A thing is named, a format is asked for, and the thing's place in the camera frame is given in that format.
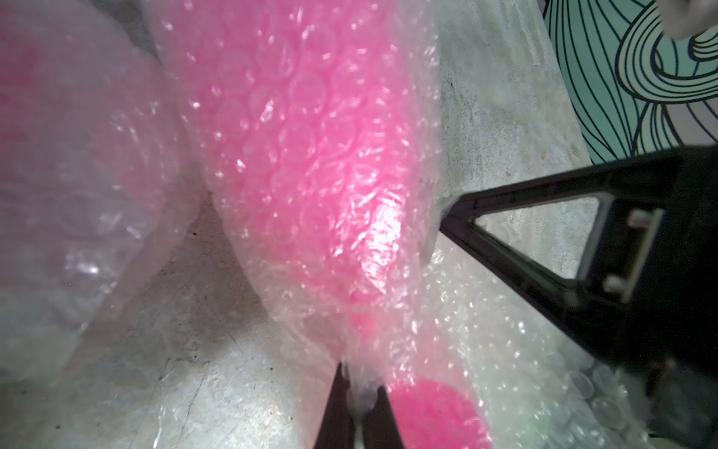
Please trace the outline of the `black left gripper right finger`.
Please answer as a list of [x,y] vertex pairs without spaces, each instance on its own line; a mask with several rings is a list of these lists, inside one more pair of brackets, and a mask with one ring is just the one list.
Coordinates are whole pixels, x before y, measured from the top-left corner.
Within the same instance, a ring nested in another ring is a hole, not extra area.
[[405,448],[385,387],[378,389],[374,407],[363,418],[362,438],[366,449]]

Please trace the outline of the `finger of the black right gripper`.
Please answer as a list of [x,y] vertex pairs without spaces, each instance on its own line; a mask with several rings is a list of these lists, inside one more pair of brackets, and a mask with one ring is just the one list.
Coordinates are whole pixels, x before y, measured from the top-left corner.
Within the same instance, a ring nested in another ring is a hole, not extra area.
[[[576,274],[562,277],[480,217],[594,198]],[[441,232],[593,357],[633,370],[717,367],[717,151],[680,147],[461,196]]]

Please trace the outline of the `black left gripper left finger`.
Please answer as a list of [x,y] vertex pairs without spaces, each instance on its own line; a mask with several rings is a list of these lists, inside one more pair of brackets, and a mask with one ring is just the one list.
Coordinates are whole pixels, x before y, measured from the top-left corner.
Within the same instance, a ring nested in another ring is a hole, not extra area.
[[350,391],[350,380],[340,363],[328,394],[314,449],[355,448],[355,423],[350,408]]

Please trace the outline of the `clear bubble wrap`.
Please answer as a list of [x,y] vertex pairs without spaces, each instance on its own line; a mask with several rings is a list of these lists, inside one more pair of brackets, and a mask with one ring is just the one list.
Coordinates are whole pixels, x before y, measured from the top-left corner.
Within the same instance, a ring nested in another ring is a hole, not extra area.
[[647,448],[624,387],[439,232],[588,163],[536,1],[146,1],[225,233],[307,365],[407,448]]
[[5,1],[78,41],[87,153],[71,184],[1,182],[1,380],[52,381],[168,261],[206,189],[157,58],[88,1]]

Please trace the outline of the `pink wine glass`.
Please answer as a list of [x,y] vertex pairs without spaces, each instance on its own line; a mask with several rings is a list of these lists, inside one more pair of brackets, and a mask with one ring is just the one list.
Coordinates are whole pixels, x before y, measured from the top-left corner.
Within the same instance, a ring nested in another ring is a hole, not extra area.
[[338,364],[407,448],[487,448],[428,307],[441,113],[426,1],[149,1],[204,179],[279,325],[312,440]]
[[76,177],[87,153],[78,41],[44,24],[1,29],[1,181],[28,190]]

